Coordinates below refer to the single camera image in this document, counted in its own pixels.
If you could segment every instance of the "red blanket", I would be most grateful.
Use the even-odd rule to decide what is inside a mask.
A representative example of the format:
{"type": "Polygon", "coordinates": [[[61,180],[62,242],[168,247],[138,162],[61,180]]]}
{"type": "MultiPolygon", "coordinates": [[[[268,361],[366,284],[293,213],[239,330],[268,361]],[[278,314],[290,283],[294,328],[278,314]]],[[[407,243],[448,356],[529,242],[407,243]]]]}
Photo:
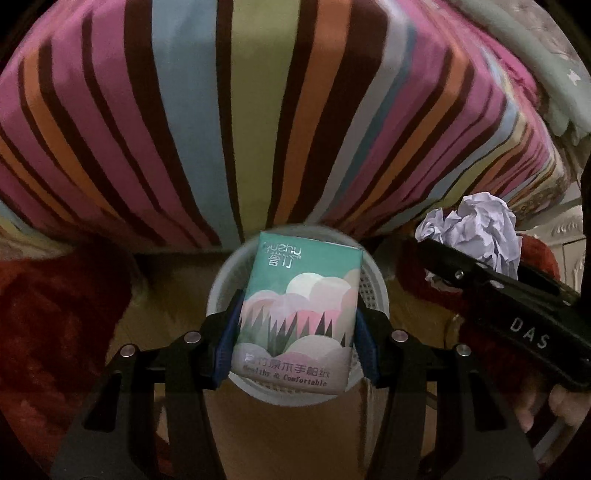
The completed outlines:
{"type": "Polygon", "coordinates": [[[0,262],[0,409],[46,471],[130,297],[125,261],[105,244],[0,262]]]}

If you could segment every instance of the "red fuzzy fabric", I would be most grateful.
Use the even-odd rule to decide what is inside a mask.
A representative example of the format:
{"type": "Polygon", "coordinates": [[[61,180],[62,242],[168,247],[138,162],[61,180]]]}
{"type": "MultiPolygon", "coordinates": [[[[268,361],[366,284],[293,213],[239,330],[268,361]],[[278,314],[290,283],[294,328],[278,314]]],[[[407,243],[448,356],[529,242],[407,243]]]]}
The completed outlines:
{"type": "Polygon", "coordinates": [[[0,409],[48,471],[131,298],[119,251],[0,262],[0,409]]]}
{"type": "MultiPolygon", "coordinates": [[[[523,235],[521,261],[560,279],[554,254],[540,240],[523,235]]],[[[441,305],[467,319],[460,329],[460,341],[477,354],[500,392],[509,398],[519,392],[524,378],[534,370],[530,360],[489,331],[470,322],[467,304],[461,293],[439,291],[425,281],[425,270],[418,261],[413,242],[404,245],[397,266],[397,279],[404,290],[417,298],[441,305]]]]}

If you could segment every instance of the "blue gripper pad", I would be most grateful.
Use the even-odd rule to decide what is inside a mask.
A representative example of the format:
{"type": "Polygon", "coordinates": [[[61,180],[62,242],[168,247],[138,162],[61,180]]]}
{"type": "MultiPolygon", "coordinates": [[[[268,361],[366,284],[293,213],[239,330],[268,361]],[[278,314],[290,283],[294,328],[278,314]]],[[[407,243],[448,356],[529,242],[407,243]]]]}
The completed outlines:
{"type": "Polygon", "coordinates": [[[236,338],[238,336],[238,324],[243,302],[244,292],[242,290],[237,290],[230,301],[230,305],[228,305],[228,309],[225,312],[215,314],[215,316],[220,316],[218,320],[219,325],[223,325],[223,322],[225,322],[225,328],[220,332],[217,347],[213,353],[213,373],[211,379],[216,388],[219,387],[230,374],[230,368],[232,366],[232,351],[234,350],[234,344],[236,343],[236,338]]]}
{"type": "Polygon", "coordinates": [[[380,377],[378,348],[372,337],[362,310],[358,307],[355,319],[355,348],[363,375],[375,385],[380,377]]]}

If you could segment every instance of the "tree illustration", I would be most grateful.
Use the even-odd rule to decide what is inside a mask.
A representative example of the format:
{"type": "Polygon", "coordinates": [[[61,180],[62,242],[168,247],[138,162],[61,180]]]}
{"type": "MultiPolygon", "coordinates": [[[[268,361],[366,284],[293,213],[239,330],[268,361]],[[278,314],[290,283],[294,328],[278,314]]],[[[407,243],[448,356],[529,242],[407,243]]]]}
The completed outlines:
{"type": "Polygon", "coordinates": [[[277,356],[275,353],[277,351],[277,323],[279,322],[275,322],[273,324],[273,328],[269,331],[269,344],[267,346],[267,352],[269,352],[271,356],[277,356]]]}
{"type": "Polygon", "coordinates": [[[279,355],[283,351],[283,347],[287,343],[287,337],[285,336],[285,319],[281,324],[281,327],[277,331],[277,338],[275,339],[275,352],[279,355]]]}
{"type": "Polygon", "coordinates": [[[292,343],[294,343],[297,340],[297,314],[295,314],[296,317],[294,318],[294,321],[291,322],[290,328],[289,330],[287,330],[287,342],[285,343],[285,345],[283,346],[283,350],[281,352],[279,352],[277,355],[284,353],[287,351],[287,349],[291,346],[292,343]]]}
{"type": "Polygon", "coordinates": [[[263,315],[264,315],[263,309],[261,309],[259,311],[259,314],[256,316],[255,321],[252,324],[251,334],[249,335],[249,337],[251,339],[251,343],[256,343],[256,336],[258,335],[258,332],[261,329],[263,315]]]}
{"type": "Polygon", "coordinates": [[[250,343],[250,333],[252,324],[252,310],[250,310],[244,318],[241,318],[242,325],[240,327],[240,333],[238,334],[238,343],[250,343]]]}
{"type": "Polygon", "coordinates": [[[254,344],[263,347],[265,350],[269,346],[269,332],[271,330],[270,317],[266,316],[261,323],[261,327],[256,333],[254,344]]]}
{"type": "Polygon", "coordinates": [[[324,335],[324,313],[322,314],[318,327],[316,327],[315,335],[324,335]]]}
{"type": "Polygon", "coordinates": [[[306,324],[304,325],[304,328],[302,328],[301,333],[300,333],[300,338],[308,336],[310,334],[310,317],[308,317],[308,319],[306,320],[306,324]]]}

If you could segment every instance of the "brand logo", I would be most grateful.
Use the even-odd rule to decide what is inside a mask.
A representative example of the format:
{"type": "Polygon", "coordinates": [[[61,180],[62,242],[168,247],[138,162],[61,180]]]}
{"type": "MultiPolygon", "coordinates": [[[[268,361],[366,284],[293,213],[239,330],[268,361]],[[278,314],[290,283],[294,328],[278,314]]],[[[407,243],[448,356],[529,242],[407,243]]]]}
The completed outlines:
{"type": "Polygon", "coordinates": [[[519,333],[519,336],[523,334],[523,340],[529,340],[530,343],[535,343],[536,347],[540,350],[548,346],[548,340],[550,335],[540,335],[539,332],[536,334],[535,327],[526,328],[524,322],[519,317],[516,317],[511,323],[510,330],[514,333],[519,333]]]}
{"type": "Polygon", "coordinates": [[[290,244],[262,244],[262,250],[269,254],[268,261],[271,267],[291,268],[294,260],[301,260],[301,247],[296,248],[290,244]]]}

